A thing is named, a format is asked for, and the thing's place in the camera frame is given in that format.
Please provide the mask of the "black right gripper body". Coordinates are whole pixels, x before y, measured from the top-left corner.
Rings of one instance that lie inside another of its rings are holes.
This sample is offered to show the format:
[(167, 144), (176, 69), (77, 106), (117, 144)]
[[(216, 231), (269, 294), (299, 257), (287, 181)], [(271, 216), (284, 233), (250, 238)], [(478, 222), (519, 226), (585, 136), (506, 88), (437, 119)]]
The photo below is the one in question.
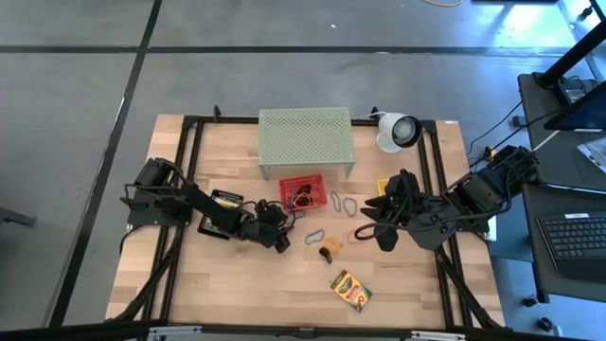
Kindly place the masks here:
[(382, 251), (392, 251), (399, 240), (399, 229), (407, 227), (409, 220), (416, 215), (420, 200), (419, 182), (416, 175), (406, 169), (389, 178), (385, 186), (385, 195), (390, 199), (393, 210), (390, 223), (378, 223), (373, 232)]

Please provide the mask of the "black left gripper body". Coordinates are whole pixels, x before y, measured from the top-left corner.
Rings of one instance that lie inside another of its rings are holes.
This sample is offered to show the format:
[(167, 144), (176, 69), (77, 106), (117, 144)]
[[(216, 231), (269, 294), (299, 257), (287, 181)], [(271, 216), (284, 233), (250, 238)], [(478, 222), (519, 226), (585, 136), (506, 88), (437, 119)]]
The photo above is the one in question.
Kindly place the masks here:
[(245, 239), (264, 247), (275, 247), (281, 236), (290, 232), (289, 216), (282, 202), (255, 202), (256, 216), (245, 224)]

